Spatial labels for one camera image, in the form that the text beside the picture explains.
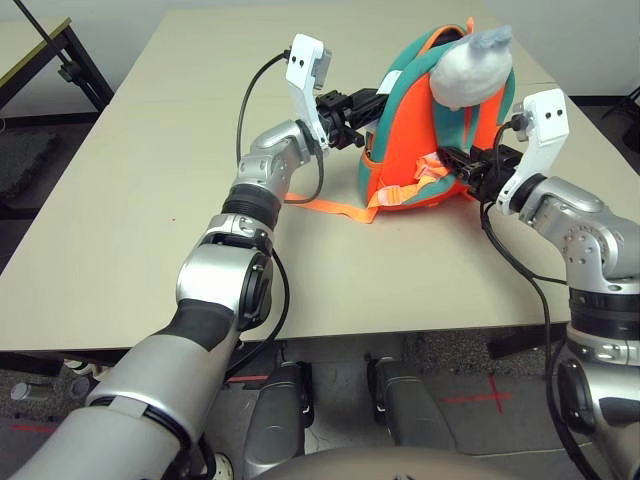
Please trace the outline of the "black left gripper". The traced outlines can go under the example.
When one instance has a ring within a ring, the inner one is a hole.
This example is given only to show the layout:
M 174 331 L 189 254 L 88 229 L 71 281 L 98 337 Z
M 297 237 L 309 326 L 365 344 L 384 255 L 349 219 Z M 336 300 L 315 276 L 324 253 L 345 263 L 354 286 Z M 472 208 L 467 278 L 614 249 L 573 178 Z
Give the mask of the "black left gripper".
M 362 88 L 350 95 L 333 90 L 318 96 L 316 111 L 329 146 L 338 150 L 350 145 L 363 147 L 364 136 L 358 130 L 379 120 L 387 98 L 375 88 Z

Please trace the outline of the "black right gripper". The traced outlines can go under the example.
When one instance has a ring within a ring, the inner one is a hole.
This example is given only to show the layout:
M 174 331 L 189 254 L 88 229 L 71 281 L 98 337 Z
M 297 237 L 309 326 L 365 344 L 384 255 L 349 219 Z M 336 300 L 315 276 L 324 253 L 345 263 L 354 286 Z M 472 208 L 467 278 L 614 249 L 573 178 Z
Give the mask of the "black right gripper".
M 496 201 L 521 161 L 521 152 L 507 145 L 496 149 L 473 146 L 470 155 L 458 147 L 438 148 L 440 162 L 464 183 L 478 201 Z

